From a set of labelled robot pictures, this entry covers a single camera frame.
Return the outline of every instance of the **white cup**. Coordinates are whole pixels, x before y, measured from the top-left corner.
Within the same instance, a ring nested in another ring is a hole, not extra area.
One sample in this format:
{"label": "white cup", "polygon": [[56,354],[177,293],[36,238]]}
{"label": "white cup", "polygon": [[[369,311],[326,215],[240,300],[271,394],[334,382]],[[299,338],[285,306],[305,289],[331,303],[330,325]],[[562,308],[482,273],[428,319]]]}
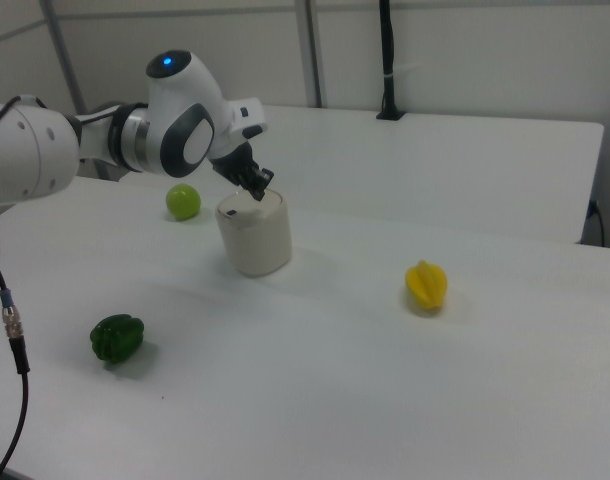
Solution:
{"label": "white cup", "polygon": [[227,257],[241,273],[266,275],[292,256],[287,204],[273,190],[266,189],[260,202],[245,190],[225,198],[216,220]]}

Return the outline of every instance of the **green ball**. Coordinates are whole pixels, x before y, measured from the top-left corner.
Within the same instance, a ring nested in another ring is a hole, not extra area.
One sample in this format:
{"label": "green ball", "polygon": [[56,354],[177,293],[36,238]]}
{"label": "green ball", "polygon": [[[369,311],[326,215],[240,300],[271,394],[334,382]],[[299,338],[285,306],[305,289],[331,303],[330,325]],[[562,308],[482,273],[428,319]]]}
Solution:
{"label": "green ball", "polygon": [[176,220],[192,218],[201,209],[201,197],[194,187],[179,183],[172,187],[165,197],[167,209]]}

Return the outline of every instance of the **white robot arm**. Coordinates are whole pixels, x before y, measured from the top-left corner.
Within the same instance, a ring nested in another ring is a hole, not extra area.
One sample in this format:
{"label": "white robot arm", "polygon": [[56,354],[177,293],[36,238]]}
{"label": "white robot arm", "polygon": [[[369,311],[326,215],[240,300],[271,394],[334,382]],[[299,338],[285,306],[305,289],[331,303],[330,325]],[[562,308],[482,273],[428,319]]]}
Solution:
{"label": "white robot arm", "polygon": [[219,174],[262,199],[273,173],[259,169],[247,142],[267,129],[258,99],[225,100],[207,67],[182,50],[157,55],[146,73],[149,104],[78,117],[10,109],[0,120],[0,205],[62,190],[80,158],[180,178],[208,157]]}

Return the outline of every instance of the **green bell pepper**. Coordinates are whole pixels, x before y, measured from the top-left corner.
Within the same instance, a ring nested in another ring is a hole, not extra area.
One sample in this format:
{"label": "green bell pepper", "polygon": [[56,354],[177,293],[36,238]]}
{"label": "green bell pepper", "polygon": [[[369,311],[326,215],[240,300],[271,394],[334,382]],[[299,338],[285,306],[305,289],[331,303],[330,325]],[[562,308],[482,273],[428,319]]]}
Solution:
{"label": "green bell pepper", "polygon": [[100,360],[119,363],[127,360],[143,342],[145,325],[127,314],[101,320],[89,334],[92,350]]}

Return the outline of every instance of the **white tabletop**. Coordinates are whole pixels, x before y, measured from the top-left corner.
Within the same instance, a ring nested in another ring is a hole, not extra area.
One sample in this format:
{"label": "white tabletop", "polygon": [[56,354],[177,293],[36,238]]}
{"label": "white tabletop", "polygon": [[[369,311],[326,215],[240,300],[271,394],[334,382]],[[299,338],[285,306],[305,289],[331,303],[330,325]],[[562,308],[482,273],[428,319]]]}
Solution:
{"label": "white tabletop", "polygon": [[[575,243],[601,146],[598,124],[266,107],[252,139],[272,188],[308,210]],[[182,180],[201,194],[231,185],[205,161]],[[134,185],[178,179],[128,174]]]}
{"label": "white tabletop", "polygon": [[[610,479],[610,250],[290,210],[294,257],[227,262],[212,210],[76,179],[0,222],[24,318],[36,479]],[[449,278],[420,312],[420,259]],[[145,343],[106,367],[116,313]],[[0,322],[0,458],[20,378]]]}

